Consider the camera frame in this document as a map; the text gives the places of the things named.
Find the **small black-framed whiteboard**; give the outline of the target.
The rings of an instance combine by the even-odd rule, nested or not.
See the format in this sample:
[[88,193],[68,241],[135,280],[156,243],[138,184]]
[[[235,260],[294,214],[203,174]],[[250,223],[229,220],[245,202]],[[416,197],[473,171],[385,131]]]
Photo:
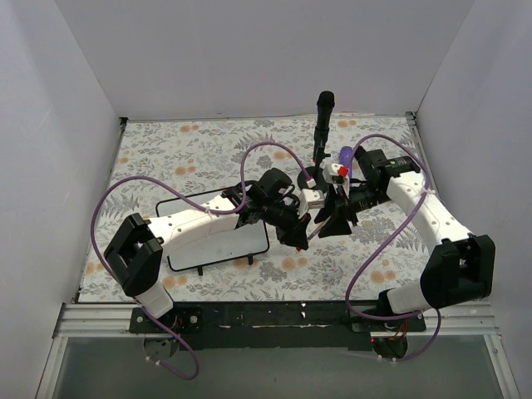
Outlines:
[[[189,195],[189,200],[208,206],[211,199],[221,195],[223,189],[211,190],[200,194]],[[155,226],[161,230],[175,227],[175,214],[194,211],[195,207],[190,206],[182,199],[174,198],[162,200],[155,207],[156,217],[150,218],[155,222]],[[181,272],[188,269],[197,268],[198,274],[203,275],[202,268],[211,264],[217,264],[224,261],[244,258],[251,264],[254,257],[258,254],[264,254],[269,250],[269,238],[264,222],[247,224],[243,227],[204,234],[203,238],[186,242],[185,245],[175,244],[176,239],[172,239],[170,248],[165,249],[166,260],[170,269],[174,272]]]

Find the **white red-capped marker pen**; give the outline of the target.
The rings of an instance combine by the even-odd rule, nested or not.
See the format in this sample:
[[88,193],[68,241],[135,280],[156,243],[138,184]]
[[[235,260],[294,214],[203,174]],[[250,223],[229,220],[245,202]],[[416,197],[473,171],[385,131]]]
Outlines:
[[[325,221],[323,221],[322,223],[318,224],[317,227],[314,229],[314,231],[312,231],[306,238],[307,240],[307,248],[308,248],[308,243],[314,238],[316,237],[319,232],[321,231],[321,229],[323,228],[323,226],[325,225]],[[307,248],[303,248],[303,247],[297,247],[297,251],[300,252],[302,250],[306,250]]]

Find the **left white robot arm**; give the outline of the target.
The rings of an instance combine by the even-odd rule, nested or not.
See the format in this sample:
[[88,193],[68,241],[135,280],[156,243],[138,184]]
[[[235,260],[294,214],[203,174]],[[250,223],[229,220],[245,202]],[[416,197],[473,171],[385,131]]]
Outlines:
[[148,315],[150,325],[166,333],[176,325],[177,313],[160,280],[163,258],[258,222],[275,227],[281,244],[307,249],[309,210],[323,201],[315,181],[307,184],[294,195],[291,179],[273,168],[259,180],[242,180],[203,204],[184,198],[189,207],[177,213],[151,219],[131,214],[101,253],[101,261],[124,294]]

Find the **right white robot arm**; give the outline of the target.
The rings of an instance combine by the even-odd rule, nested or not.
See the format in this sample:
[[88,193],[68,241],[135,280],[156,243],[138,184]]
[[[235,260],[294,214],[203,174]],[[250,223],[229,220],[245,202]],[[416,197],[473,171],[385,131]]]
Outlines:
[[395,330],[411,315],[487,298],[493,285],[495,243],[461,224],[426,187],[421,167],[410,156],[388,159],[382,150],[358,148],[354,158],[364,176],[351,186],[349,169],[330,164],[323,170],[329,186],[316,222],[319,237],[348,235],[357,214],[386,202],[395,203],[421,236],[430,257],[420,278],[380,292],[367,318]]

